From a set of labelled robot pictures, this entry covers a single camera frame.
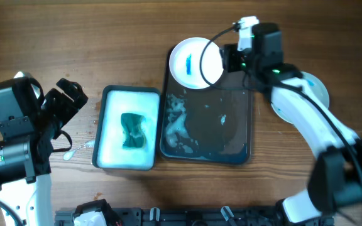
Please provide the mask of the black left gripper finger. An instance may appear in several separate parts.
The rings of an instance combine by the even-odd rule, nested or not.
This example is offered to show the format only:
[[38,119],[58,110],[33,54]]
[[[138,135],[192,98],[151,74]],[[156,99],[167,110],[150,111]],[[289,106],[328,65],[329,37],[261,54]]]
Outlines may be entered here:
[[56,116],[74,116],[77,108],[72,99],[57,89],[51,89],[45,96],[45,109]]
[[61,78],[57,82],[57,86],[73,100],[73,104],[76,108],[81,109],[86,105],[89,98],[82,90],[82,86],[77,82],[71,82],[65,78]]

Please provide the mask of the white plate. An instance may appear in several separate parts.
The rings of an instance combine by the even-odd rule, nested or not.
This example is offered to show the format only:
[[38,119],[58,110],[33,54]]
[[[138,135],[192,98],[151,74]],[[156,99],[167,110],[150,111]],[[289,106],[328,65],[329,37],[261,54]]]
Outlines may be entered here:
[[200,73],[200,62],[202,62],[202,71],[206,80],[215,84],[221,78],[224,69],[219,47],[215,43],[211,43],[206,48],[203,59],[200,60],[208,42],[206,38],[188,38],[172,50],[168,63],[170,73],[183,87],[194,90],[209,87]]
[[[303,75],[303,79],[307,81],[311,91],[313,91],[315,96],[326,108],[329,108],[330,98],[326,86],[313,74],[304,71],[301,71],[301,73]],[[278,107],[275,107],[273,104],[271,104],[271,107],[278,117],[289,124],[292,123],[291,120]]]

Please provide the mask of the green scrubbing sponge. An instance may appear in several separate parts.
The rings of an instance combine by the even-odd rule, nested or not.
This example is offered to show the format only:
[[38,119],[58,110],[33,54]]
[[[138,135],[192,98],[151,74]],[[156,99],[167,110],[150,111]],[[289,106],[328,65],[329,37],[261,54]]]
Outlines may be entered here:
[[121,126],[124,130],[124,149],[140,149],[146,144],[146,136],[142,130],[145,117],[134,113],[121,114]]

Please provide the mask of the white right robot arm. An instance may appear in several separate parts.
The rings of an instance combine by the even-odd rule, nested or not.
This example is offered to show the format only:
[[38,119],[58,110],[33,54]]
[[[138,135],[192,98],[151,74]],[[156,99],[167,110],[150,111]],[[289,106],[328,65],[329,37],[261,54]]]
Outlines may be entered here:
[[362,139],[321,103],[295,65],[284,62],[278,25],[243,18],[231,30],[239,40],[236,49],[224,49],[224,67],[244,72],[241,88],[262,93],[279,108],[315,157],[307,187],[281,201],[284,224],[300,225],[362,205]]

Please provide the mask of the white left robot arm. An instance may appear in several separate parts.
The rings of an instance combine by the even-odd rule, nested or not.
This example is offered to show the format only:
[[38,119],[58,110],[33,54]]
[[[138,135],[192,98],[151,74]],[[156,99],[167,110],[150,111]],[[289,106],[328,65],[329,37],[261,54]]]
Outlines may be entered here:
[[52,140],[87,103],[82,87],[65,78],[47,94],[31,77],[0,83],[0,208],[6,225],[53,225]]

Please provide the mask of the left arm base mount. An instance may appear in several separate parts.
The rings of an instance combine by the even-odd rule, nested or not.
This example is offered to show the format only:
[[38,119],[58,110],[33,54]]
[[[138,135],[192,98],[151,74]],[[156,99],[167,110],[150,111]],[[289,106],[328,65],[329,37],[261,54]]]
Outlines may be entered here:
[[122,226],[121,218],[105,199],[77,206],[72,220],[75,226]]

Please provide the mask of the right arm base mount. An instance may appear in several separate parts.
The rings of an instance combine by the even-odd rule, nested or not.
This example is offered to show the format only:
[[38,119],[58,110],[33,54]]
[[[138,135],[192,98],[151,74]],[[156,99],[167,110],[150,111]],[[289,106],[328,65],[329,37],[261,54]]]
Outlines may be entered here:
[[322,216],[310,200],[307,190],[281,200],[281,211],[288,225],[304,223]]

